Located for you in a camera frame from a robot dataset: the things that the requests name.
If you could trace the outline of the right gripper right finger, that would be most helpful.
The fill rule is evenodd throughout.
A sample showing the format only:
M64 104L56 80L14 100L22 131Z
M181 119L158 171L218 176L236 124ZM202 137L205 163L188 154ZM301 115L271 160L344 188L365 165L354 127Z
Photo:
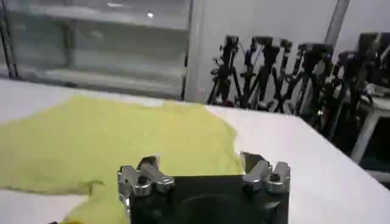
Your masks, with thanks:
M261 155L240 152L245 174L243 183L252 192L265 190L270 194L290 192L291 168L288 163L279 161L273 166Z

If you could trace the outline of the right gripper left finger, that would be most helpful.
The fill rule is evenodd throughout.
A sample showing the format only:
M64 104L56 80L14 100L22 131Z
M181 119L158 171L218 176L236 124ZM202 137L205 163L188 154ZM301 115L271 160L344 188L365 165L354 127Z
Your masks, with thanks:
M160 171L157 156L146 156L136 167L121 166L117 171L118 193L124 197L148 197L154 191L168 194L175 186L174 177Z

